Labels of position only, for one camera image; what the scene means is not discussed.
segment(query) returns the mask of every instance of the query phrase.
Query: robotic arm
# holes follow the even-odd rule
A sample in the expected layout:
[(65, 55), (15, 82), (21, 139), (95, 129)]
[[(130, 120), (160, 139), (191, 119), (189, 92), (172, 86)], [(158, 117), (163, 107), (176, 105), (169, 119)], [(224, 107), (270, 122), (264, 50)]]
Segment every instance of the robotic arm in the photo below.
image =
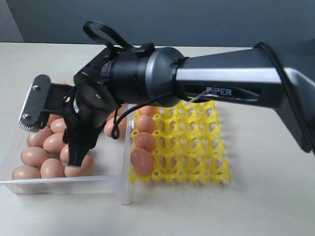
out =
[[(19, 126), (36, 132), (50, 114), (63, 116), (69, 164), (80, 167), (94, 148), (107, 116), (122, 104), (172, 107), (181, 99), (217, 100), (274, 109), (300, 148), (315, 151), (315, 40), (271, 48), (186, 58), (172, 47), (152, 43), (132, 47), (111, 28), (94, 21), (85, 33), (107, 47), (75, 76), (75, 86), (52, 84), (46, 75), (34, 79), (19, 117)], [(120, 47), (99, 37), (108, 34)]]

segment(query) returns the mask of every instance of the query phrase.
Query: transparent box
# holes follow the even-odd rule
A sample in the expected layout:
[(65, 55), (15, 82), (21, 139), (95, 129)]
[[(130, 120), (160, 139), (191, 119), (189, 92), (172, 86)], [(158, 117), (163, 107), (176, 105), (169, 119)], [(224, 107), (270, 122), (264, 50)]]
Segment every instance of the transparent box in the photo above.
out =
[(26, 140), (29, 133), (17, 126), (11, 147), (0, 166), (0, 184), (5, 185), (15, 194), (115, 193), (121, 204), (129, 204), (132, 196), (132, 184), (128, 180), (132, 147), (130, 137), (132, 117), (133, 114), (127, 117), (126, 134), (121, 134), (118, 140), (107, 137), (103, 132), (100, 134), (95, 148), (90, 150), (95, 160), (95, 167), (90, 176), (86, 177), (12, 180), (13, 170), (23, 165), (21, 153), (28, 147)]

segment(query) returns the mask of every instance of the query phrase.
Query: egg tray cell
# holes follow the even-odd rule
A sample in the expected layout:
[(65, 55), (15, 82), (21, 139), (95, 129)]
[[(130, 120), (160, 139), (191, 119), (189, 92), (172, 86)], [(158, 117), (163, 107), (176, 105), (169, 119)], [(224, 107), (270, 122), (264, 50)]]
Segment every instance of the egg tray cell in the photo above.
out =
[[(139, 111), (133, 117), (137, 121)], [(165, 179), (192, 183), (201, 181), (219, 183), (223, 179), (231, 182), (228, 161), (223, 156), (224, 143), (220, 138), (221, 128), (213, 101), (206, 103), (187, 103), (181, 101), (171, 108), (157, 108), (153, 116), (157, 128), (152, 133), (156, 148), (151, 152), (154, 171), (151, 176), (139, 175), (131, 167), (130, 182), (137, 179)], [(135, 140), (137, 128), (131, 133)]]

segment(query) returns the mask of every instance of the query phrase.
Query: brown egg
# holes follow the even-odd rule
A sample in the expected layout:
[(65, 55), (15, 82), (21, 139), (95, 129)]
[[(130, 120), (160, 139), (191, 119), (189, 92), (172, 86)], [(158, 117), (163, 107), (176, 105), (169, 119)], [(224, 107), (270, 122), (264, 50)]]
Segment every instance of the brown egg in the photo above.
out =
[(53, 133), (63, 133), (66, 129), (65, 122), (63, 118), (53, 121), (50, 125), (50, 129)]
[(146, 151), (151, 152), (156, 147), (156, 140), (152, 134), (149, 134), (147, 132), (141, 132), (137, 134), (134, 140), (134, 144), (138, 148), (143, 148)]
[(28, 147), (21, 154), (21, 160), (25, 165), (40, 167), (49, 158), (48, 152), (41, 147)]
[(60, 160), (50, 158), (41, 165), (40, 175), (42, 178), (63, 177), (63, 164)]
[(63, 134), (53, 134), (46, 139), (43, 148), (50, 153), (60, 153), (65, 143), (63, 142)]
[(94, 168), (95, 162), (93, 157), (86, 155), (80, 168), (66, 166), (64, 174), (67, 177), (88, 176)]
[(68, 163), (69, 162), (69, 149), (68, 145), (64, 146), (63, 149), (60, 152), (60, 160)]
[(37, 133), (31, 133), (26, 143), (29, 147), (43, 147), (45, 140), (51, 135), (51, 130), (49, 127), (45, 127), (39, 130)]
[(54, 114), (50, 114), (49, 115), (49, 118), (48, 118), (48, 122), (47, 122), (47, 125), (48, 127), (50, 127), (51, 123), (57, 119), (60, 119), (61, 116), (58, 116), (58, 115), (54, 115)]
[[(123, 107), (119, 108), (117, 115), (120, 116), (122, 114), (122, 111), (123, 111)], [(111, 114), (109, 114), (109, 116), (107, 117), (107, 120), (114, 118), (114, 116), (115, 116), (115, 111), (113, 111)]]
[(155, 113), (157, 112), (157, 108), (152, 107), (152, 106), (145, 106), (145, 107), (141, 107), (139, 109), (139, 112), (142, 115), (147, 115), (147, 116), (153, 117), (155, 115)]
[(148, 115), (141, 115), (136, 121), (136, 127), (139, 132), (148, 132), (150, 134), (157, 128), (154, 120)]
[[(112, 129), (114, 126), (114, 118), (111, 118), (109, 121), (107, 121), (105, 127), (104, 127), (104, 132), (108, 137), (112, 136)], [(125, 134), (126, 129), (127, 129), (127, 118), (124, 118), (118, 125), (119, 133), (120, 135)]]
[(138, 174), (150, 176), (154, 171), (154, 161), (150, 154), (143, 148), (136, 147), (131, 152), (131, 164)]
[(19, 166), (12, 173), (12, 179), (40, 178), (40, 172), (33, 166)]

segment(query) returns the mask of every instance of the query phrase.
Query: white table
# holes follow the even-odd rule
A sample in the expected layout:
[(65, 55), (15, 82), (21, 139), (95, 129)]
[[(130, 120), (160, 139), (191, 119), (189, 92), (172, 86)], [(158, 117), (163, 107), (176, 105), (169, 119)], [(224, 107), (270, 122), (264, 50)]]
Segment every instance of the white table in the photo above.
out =
[[(101, 49), (0, 43), (0, 161), (34, 77), (74, 74)], [(190, 57), (239, 50), (179, 49)], [(114, 195), (16, 196), (0, 186), (0, 235), (313, 235), (314, 156), (299, 149), (272, 110), (219, 102), (216, 106), (232, 184), (137, 183), (128, 206), (120, 205)]]

